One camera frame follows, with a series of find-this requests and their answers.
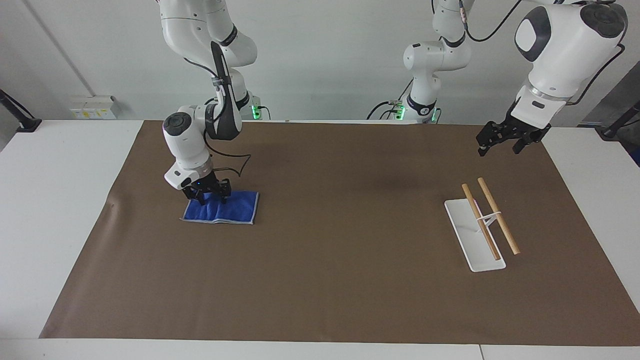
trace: brown table surface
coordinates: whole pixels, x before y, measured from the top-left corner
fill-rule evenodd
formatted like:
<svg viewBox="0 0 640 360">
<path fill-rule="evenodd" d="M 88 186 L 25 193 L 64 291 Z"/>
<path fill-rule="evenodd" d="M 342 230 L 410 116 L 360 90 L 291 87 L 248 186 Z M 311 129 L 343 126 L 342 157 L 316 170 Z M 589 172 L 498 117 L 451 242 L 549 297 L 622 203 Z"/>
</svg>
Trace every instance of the brown table surface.
<svg viewBox="0 0 640 360">
<path fill-rule="evenodd" d="M 179 220 L 145 122 L 43 338 L 640 345 L 640 315 L 541 144 L 474 126 L 245 124 L 255 225 Z M 216 166 L 241 160 L 214 157 Z M 483 176 L 522 254 L 472 273 L 444 201 Z"/>
</svg>

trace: table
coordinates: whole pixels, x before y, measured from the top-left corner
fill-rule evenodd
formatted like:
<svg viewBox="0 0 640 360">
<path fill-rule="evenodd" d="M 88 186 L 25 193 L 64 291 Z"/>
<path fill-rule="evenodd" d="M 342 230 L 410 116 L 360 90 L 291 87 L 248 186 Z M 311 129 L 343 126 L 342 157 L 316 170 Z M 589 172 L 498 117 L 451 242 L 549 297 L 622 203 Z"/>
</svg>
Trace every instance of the table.
<svg viewBox="0 0 640 360">
<path fill-rule="evenodd" d="M 37 340 L 140 126 L 46 121 L 0 153 L 0 359 L 640 359 L 640 347 Z M 640 309 L 640 170 L 590 129 L 553 128 L 544 143 Z"/>
</svg>

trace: white wall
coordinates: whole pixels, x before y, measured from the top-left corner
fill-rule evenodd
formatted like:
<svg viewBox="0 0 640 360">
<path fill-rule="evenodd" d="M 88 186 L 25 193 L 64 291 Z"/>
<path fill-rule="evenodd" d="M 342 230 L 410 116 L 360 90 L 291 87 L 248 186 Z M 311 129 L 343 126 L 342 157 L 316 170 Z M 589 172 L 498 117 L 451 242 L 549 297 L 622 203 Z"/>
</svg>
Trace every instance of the white wall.
<svg viewBox="0 0 640 360">
<path fill-rule="evenodd" d="M 23 2 L 33 7 L 90 90 L 114 95 L 125 118 L 163 119 L 182 104 L 212 95 L 207 75 L 164 43 L 154 0 L 1 0 L 2 87 L 36 116 L 68 118 L 68 97 L 88 90 Z M 630 17 L 627 52 L 580 106 L 563 110 L 554 124 L 576 125 L 636 63 L 640 2 L 618 2 Z M 476 1 L 473 34 L 489 33 L 513 3 Z M 364 118 L 373 105 L 396 98 L 411 78 L 402 63 L 405 47 L 437 39 L 428 0 L 228 0 L 228 5 L 238 28 L 259 47 L 257 62 L 239 70 L 278 119 Z M 531 68 L 516 50 L 513 33 L 533 7 L 523 2 L 498 35 L 472 44 L 469 67 L 441 73 L 442 122 L 504 118 Z"/>
</svg>

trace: white tray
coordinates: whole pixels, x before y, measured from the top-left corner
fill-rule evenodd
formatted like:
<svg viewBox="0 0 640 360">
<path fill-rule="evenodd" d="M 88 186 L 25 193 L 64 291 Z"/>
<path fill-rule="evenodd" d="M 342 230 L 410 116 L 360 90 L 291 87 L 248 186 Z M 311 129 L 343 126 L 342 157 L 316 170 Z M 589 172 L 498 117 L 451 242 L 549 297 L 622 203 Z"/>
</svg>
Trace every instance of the white tray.
<svg viewBox="0 0 640 360">
<path fill-rule="evenodd" d="M 489 231 L 491 241 L 493 241 L 495 248 L 498 249 L 498 254 L 500 254 L 500 260 L 493 258 L 491 249 L 489 249 L 489 245 L 487 245 L 484 235 L 480 231 L 480 225 L 477 223 L 467 199 L 447 200 L 444 202 L 444 207 L 447 209 L 449 219 L 451 219 L 451 224 L 456 231 L 460 247 L 465 254 L 471 271 L 483 272 L 507 267 L 500 249 L 495 244 L 493 234 Z"/>
</svg>

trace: white holder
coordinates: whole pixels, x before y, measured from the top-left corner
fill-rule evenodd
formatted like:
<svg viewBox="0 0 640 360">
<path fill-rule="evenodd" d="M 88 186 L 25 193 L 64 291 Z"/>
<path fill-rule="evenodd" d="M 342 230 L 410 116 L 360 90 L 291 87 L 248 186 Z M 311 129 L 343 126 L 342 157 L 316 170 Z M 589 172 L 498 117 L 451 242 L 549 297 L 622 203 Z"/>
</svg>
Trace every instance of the white holder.
<svg viewBox="0 0 640 360">
<path fill-rule="evenodd" d="M 480 207 L 478 207 L 477 203 L 475 204 L 478 208 L 478 212 L 482 214 Z M 504 262 L 504 258 L 500 253 L 500 249 L 498 249 L 498 246 L 495 243 L 493 234 L 489 230 L 489 225 L 496 220 L 500 211 L 476 218 L 467 199 L 447 200 L 444 202 L 444 207 L 447 209 L 449 219 L 451 220 L 453 229 L 456 231 L 460 247 L 462 248 L 462 252 L 465 254 L 465 258 L 467 259 L 467 263 L 471 271 L 483 272 L 500 270 L 507 267 L 507 264 Z M 499 260 L 496 260 L 493 257 L 482 230 L 480 230 L 480 224 L 478 224 L 478 220 L 480 219 L 485 223 L 489 236 L 491 237 L 491 241 L 498 250 L 498 254 L 500 255 Z"/>
</svg>

